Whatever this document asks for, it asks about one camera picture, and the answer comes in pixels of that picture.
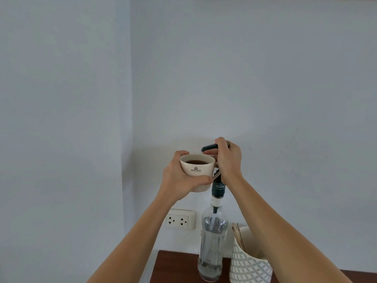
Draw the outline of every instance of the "clear glass bottle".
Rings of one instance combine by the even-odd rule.
[[[211,206],[202,215],[202,231],[198,270],[207,282],[215,282],[222,272],[222,256],[228,218],[222,208],[225,185],[218,176],[212,184]]]

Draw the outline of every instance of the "dark brown liquid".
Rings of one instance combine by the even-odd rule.
[[[193,165],[205,165],[205,164],[208,164],[207,162],[205,161],[201,161],[201,160],[189,160],[189,161],[186,161],[187,164],[193,164]]]

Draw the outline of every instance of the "person's right arm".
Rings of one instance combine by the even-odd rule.
[[[351,283],[322,252],[285,221],[248,184],[241,173],[241,150],[224,138],[215,140],[221,179],[234,195],[241,212],[270,262],[280,283]]]

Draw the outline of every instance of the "electrical outlet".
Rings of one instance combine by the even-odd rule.
[[[170,209],[165,218],[165,225],[170,228],[193,230],[195,228],[195,211]]]

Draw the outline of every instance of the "forearm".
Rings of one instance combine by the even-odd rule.
[[[172,204],[157,197],[87,283],[137,283]]]
[[[241,177],[229,184],[280,283],[351,281]]]

